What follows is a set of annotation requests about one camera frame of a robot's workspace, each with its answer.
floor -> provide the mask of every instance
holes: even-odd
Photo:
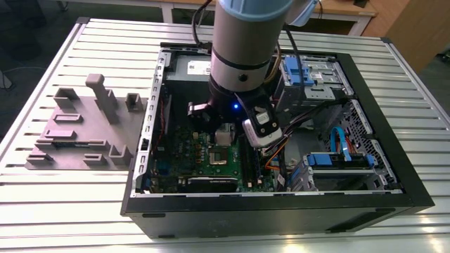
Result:
[[[42,45],[39,57],[28,61],[16,61],[8,56],[6,50],[0,48],[0,70],[6,71],[30,66],[43,68],[22,68],[7,73],[7,77],[16,84],[16,87],[11,91],[0,89],[0,140],[7,134],[11,124],[43,76],[44,69],[60,48],[79,16],[150,22],[163,21],[160,9],[152,7],[127,6],[124,8],[124,6],[119,5],[70,3],[68,11],[60,12],[56,2],[40,0],[39,4],[47,18],[47,25],[32,31]],[[0,14],[6,11],[2,6],[0,4]],[[190,24],[192,12],[192,10],[175,10],[175,22]],[[214,14],[208,13],[203,24],[212,25],[212,22]],[[444,63],[435,58],[427,68],[419,73],[419,77],[444,109],[450,113],[450,63]]]

blue drive bracket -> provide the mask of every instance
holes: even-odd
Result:
[[[350,156],[350,152],[349,152],[349,146],[347,146],[347,142],[346,142],[346,134],[343,132],[342,127],[335,126],[331,129],[331,135],[330,135],[330,149],[331,152],[337,152],[337,134],[339,135],[339,142],[341,142],[341,150],[339,152],[343,153],[343,157],[346,161],[351,161],[351,156]]]
[[[375,157],[371,154],[367,154],[366,160],[367,160],[369,166],[373,168],[375,166]]]
[[[290,84],[293,86],[301,86],[301,76],[298,70],[297,57],[287,56],[285,58],[285,70],[290,76]],[[314,79],[310,77],[310,68],[306,66],[302,67],[303,72],[303,84],[305,86],[313,86],[315,84]]]
[[[309,166],[314,165],[333,165],[330,154],[309,154]]]

motherboard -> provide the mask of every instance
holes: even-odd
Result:
[[[233,136],[225,124],[215,136],[176,126],[158,147],[148,187],[155,193],[269,192],[274,173],[262,166],[261,150]]]

label sticker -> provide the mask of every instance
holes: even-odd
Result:
[[[282,174],[279,174],[279,176],[277,177],[277,180],[281,182],[282,186],[285,186],[286,180],[285,180]]]
[[[267,112],[257,114],[257,120],[261,125],[269,122],[269,114]]]
[[[208,61],[190,61],[188,75],[208,75],[211,73],[211,62]]]
[[[311,78],[322,79],[321,73],[311,73]]]

screw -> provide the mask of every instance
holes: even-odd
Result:
[[[246,82],[247,79],[249,79],[249,76],[247,76],[246,74],[241,74],[241,75],[238,76],[238,79],[239,79],[239,81]]]

